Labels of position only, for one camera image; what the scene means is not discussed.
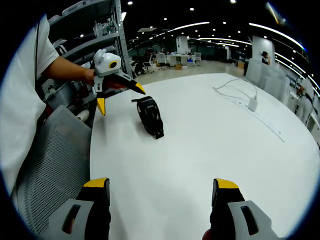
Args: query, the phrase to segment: ceiling light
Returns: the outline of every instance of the ceiling light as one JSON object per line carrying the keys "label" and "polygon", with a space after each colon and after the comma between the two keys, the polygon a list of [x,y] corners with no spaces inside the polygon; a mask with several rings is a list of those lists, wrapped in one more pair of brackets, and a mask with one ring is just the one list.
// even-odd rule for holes
{"label": "ceiling light", "polygon": [[306,73],[301,67],[299,67],[297,64],[295,64],[293,61],[289,60],[288,58],[280,55],[279,53],[275,52],[275,55],[278,55],[279,57],[282,57],[283,59],[287,60],[288,62],[292,63],[293,65],[295,65],[301,72],[303,72],[304,74]]}
{"label": "ceiling light", "polygon": [[296,70],[294,70],[292,67],[290,67],[289,65],[285,64],[284,62],[280,61],[279,59],[275,59],[276,61],[278,61],[279,63],[287,66],[289,69],[291,69],[292,71],[294,71],[296,74],[298,74],[301,78],[304,78],[299,72],[297,72]]}
{"label": "ceiling light", "polygon": [[238,45],[233,45],[233,44],[229,44],[229,43],[217,43],[218,45],[223,45],[223,46],[225,46],[225,45],[228,45],[228,46],[232,46],[232,47],[239,47]]}
{"label": "ceiling light", "polygon": [[196,26],[196,25],[202,25],[202,24],[209,24],[210,22],[208,21],[204,21],[204,22],[198,22],[198,23],[193,23],[193,24],[189,24],[189,25],[184,25],[184,26],[179,26],[179,27],[176,27],[175,29],[172,29],[172,30],[169,30],[169,32],[172,32],[174,30],[178,30],[178,29],[183,29],[183,28],[187,28],[187,27],[192,27],[192,26]]}
{"label": "ceiling light", "polygon": [[318,84],[315,82],[315,80],[314,80],[312,77],[310,77],[310,76],[308,75],[308,78],[318,87],[318,89],[320,89],[320,87],[318,86]]}
{"label": "ceiling light", "polygon": [[121,13],[121,20],[122,22],[125,20],[127,13],[124,11],[123,13]]}
{"label": "ceiling light", "polygon": [[249,23],[249,25],[254,26],[254,27],[258,27],[258,28],[262,28],[262,29],[266,29],[266,30],[269,30],[269,31],[274,32],[276,34],[279,34],[279,35],[289,39],[290,41],[294,42],[295,44],[297,44],[303,50],[305,49],[298,41],[294,40],[292,37],[290,37],[288,35],[285,35],[284,33],[280,32],[280,31],[274,30],[274,29],[272,29],[270,27],[267,27],[267,26],[262,26],[262,25],[259,25],[259,24],[255,24],[255,23]]}
{"label": "ceiling light", "polygon": [[237,43],[252,45],[252,43],[250,43],[250,42],[239,41],[239,40],[228,39],[228,38],[203,37],[203,38],[200,38],[200,40],[225,40],[225,41],[233,41],[233,42],[237,42]]}

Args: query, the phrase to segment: white round table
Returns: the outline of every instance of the white round table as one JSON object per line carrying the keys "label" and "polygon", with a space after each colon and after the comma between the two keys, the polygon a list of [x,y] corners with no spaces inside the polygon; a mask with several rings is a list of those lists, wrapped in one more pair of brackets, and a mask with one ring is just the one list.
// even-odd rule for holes
{"label": "white round table", "polygon": [[[110,240],[196,240],[210,228],[214,178],[235,182],[272,220],[279,237],[304,216],[318,182],[320,157],[301,121],[258,89],[256,113],[219,95],[235,79],[225,73],[185,76],[144,85],[159,107],[164,137],[149,135],[131,90],[96,110],[90,151],[91,179],[110,178]],[[245,99],[252,85],[234,81],[221,91]]]}

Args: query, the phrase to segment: white cable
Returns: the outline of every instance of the white cable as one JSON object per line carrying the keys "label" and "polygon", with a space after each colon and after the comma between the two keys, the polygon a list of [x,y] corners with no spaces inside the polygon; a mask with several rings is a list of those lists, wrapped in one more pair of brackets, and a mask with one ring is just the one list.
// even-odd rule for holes
{"label": "white cable", "polygon": [[[243,80],[243,81],[251,84],[251,85],[254,87],[254,89],[255,89],[255,96],[254,96],[254,98],[256,99],[256,98],[257,98],[257,95],[258,95],[257,87],[256,87],[252,82],[250,82],[249,80],[247,80],[247,79],[245,79],[245,78],[242,78],[242,77],[232,79],[232,80],[230,80],[230,81],[227,81],[225,84],[223,84],[223,85],[220,86],[220,87],[213,87],[213,88],[214,88],[218,93],[220,93],[220,92],[218,91],[219,89],[223,88],[223,87],[224,87],[225,85],[227,85],[228,83],[231,83],[231,82],[236,81],[236,80],[239,80],[239,79],[241,79],[241,80]],[[243,94],[245,94],[245,95],[250,99],[250,97],[249,97],[246,93],[244,93],[243,91],[241,91],[241,90],[239,90],[239,89],[237,89],[237,90],[238,90],[239,92],[242,92]]]}
{"label": "white cable", "polygon": [[223,95],[223,96],[227,96],[227,97],[230,97],[230,98],[235,98],[235,99],[241,99],[243,101],[246,101],[245,99],[241,98],[241,97],[237,97],[237,96],[231,96],[231,95],[228,95],[228,94],[224,94],[224,93],[221,93],[219,92],[215,87],[213,87],[213,89],[220,95]]}

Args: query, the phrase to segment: white power adapter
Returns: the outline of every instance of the white power adapter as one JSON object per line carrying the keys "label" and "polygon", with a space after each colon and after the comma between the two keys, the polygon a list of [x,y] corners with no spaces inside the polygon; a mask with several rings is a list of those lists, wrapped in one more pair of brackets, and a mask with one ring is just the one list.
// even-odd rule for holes
{"label": "white power adapter", "polygon": [[254,97],[250,97],[249,103],[248,103],[248,109],[250,109],[252,112],[255,112],[257,110],[258,101],[257,101],[257,95]]}

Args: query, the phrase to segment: floor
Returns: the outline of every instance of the floor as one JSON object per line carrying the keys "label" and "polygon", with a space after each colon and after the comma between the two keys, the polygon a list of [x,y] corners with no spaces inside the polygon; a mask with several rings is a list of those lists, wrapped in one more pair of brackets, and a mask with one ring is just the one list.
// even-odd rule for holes
{"label": "floor", "polygon": [[181,70],[176,70],[174,67],[162,70],[160,67],[156,67],[155,65],[152,67],[152,70],[154,71],[153,73],[139,75],[135,80],[138,83],[145,85],[162,80],[197,74],[227,73],[238,78],[244,76],[244,70],[236,67],[234,63],[207,60],[201,61],[199,66],[188,66],[186,69]]}

